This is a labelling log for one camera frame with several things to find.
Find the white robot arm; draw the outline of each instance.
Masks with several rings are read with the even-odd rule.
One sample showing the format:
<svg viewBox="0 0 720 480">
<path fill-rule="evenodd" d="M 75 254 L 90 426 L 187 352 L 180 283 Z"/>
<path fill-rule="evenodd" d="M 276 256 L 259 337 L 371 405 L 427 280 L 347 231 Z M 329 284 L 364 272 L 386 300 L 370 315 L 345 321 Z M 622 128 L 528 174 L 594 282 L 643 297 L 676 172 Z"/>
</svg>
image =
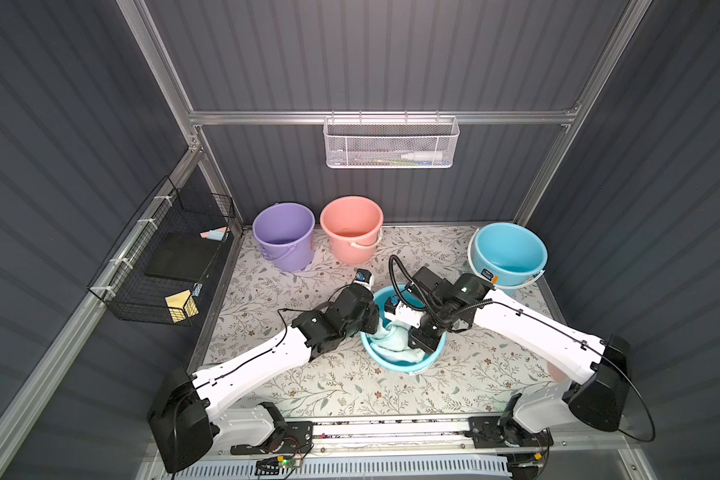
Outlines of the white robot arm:
<svg viewBox="0 0 720 480">
<path fill-rule="evenodd" d="M 191 376 L 178 369 L 165 378 L 147 421 L 168 473 L 192 465 L 211 448 L 278 449 L 287 425 L 273 404 L 230 407 L 269 379 L 334 350 L 348 336 L 375 333 L 379 312 L 373 281 L 371 272 L 358 269 L 336 301 L 302 312 L 263 344 Z"/>
<path fill-rule="evenodd" d="M 410 277 L 395 256 L 389 261 L 390 272 L 395 263 L 408 280 L 404 289 L 425 305 L 409 304 L 400 292 L 384 304 L 385 318 L 412 325 L 411 347 L 432 353 L 442 333 L 462 320 L 509 338 L 567 375 L 564 382 L 509 400 L 498 426 L 505 443 L 519 445 L 524 437 L 577 420 L 605 432 L 618 429 L 630 390 L 629 344 L 624 339 L 612 336 L 605 341 L 555 322 L 476 275 L 463 274 L 451 283 L 421 268 Z"/>
</svg>

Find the white wire basket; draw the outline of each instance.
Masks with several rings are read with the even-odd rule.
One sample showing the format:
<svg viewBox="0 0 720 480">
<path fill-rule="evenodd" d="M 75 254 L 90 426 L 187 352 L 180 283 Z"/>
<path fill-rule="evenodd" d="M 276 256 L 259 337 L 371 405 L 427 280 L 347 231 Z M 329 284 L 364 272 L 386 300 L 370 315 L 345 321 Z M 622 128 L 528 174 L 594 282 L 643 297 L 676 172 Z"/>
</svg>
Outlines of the white wire basket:
<svg viewBox="0 0 720 480">
<path fill-rule="evenodd" d="M 458 123 L 441 115 L 377 114 L 326 117 L 330 168 L 449 168 Z"/>
</svg>

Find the light blue towel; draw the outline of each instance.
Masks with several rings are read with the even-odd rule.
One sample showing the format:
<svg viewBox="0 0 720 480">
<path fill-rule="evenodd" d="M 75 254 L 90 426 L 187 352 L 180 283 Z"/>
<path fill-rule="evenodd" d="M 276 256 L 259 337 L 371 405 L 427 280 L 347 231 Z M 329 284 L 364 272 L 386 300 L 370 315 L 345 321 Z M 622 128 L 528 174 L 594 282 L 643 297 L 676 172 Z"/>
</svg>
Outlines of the light blue towel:
<svg viewBox="0 0 720 480">
<path fill-rule="evenodd" d="M 374 352 L 388 362 L 419 363 L 424 359 L 422 349 L 408 346 L 408 329 L 410 325 L 391 322 L 384 328 L 384 319 L 378 319 L 376 333 L 368 336 L 368 343 Z"/>
</svg>

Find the purple bucket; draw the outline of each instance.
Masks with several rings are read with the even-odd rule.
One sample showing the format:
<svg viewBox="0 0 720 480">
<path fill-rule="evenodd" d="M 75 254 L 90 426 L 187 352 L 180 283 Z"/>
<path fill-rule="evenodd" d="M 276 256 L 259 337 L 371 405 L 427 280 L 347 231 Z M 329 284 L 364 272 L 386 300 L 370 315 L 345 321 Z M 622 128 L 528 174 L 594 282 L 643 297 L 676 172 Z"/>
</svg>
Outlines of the purple bucket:
<svg viewBox="0 0 720 480">
<path fill-rule="evenodd" d="M 314 230 L 315 215 L 300 204 L 274 204 L 253 221 L 253 238 L 264 260 L 285 272 L 304 270 L 312 262 Z"/>
</svg>

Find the bucket handle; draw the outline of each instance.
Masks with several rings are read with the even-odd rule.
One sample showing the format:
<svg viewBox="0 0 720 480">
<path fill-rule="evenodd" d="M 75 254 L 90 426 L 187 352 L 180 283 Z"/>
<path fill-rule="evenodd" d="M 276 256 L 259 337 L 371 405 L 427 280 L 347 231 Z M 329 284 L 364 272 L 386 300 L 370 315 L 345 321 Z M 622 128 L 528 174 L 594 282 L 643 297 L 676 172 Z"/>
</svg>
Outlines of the bucket handle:
<svg viewBox="0 0 720 480">
<path fill-rule="evenodd" d="M 474 268 L 474 264 L 472 263 L 472 241 L 474 240 L 474 236 L 477 235 L 479 231 L 480 231 L 479 228 L 474 231 L 474 233 L 472 234 L 472 237 L 469 239 L 469 244 L 467 244 L 467 262 L 469 262 L 469 267 L 472 269 L 473 272 L 477 272 L 478 269 Z M 524 287 L 530 285 L 531 283 L 535 282 L 536 280 L 541 278 L 541 276 L 544 274 L 544 272 L 546 272 L 546 270 L 541 269 L 541 272 L 539 272 L 534 278 L 528 280 L 528 282 L 523 283 L 522 285 L 502 286 L 502 285 L 497 285 L 494 283 L 494 286 L 500 290 L 517 290 L 519 288 L 524 288 Z M 479 275 L 482 278 L 488 280 L 487 278 L 485 278 L 483 276 L 483 274 L 479 274 Z"/>
<path fill-rule="evenodd" d="M 376 245 L 378 245 L 379 242 L 382 241 L 382 232 L 383 230 L 381 228 L 378 229 L 378 238 L 376 239 L 376 243 L 373 245 L 358 245 L 355 242 L 352 242 L 350 245 L 354 246 L 355 248 L 359 248 L 360 250 L 372 250 L 376 248 Z"/>
<path fill-rule="evenodd" d="M 285 252 L 283 255 L 280 255 L 280 256 L 278 256 L 278 257 L 270 256 L 270 255 L 269 255 L 269 252 L 267 252 L 267 251 L 264 249 L 264 247 L 259 248 L 259 250 L 261 251 L 262 256 L 264 257 L 264 260 L 269 260 L 270 262 L 275 262 L 275 261 L 280 260 L 280 259 L 283 258 L 284 256 L 289 255 L 291 252 L 293 252 L 294 250 L 296 250 L 296 247 L 295 247 L 294 245 L 290 245 L 290 246 L 288 247 L 288 250 L 286 250 L 286 252 Z"/>
<path fill-rule="evenodd" d="M 418 375 L 419 373 L 422 373 L 422 372 L 424 372 L 425 370 L 428 370 L 429 367 L 431 367 L 432 365 L 434 365 L 434 362 L 430 363 L 429 365 L 427 365 L 426 367 L 424 367 L 424 368 L 421 369 L 421 370 L 416 370 L 415 372 L 408 372 L 408 374 L 409 374 L 410 376 Z"/>
</svg>

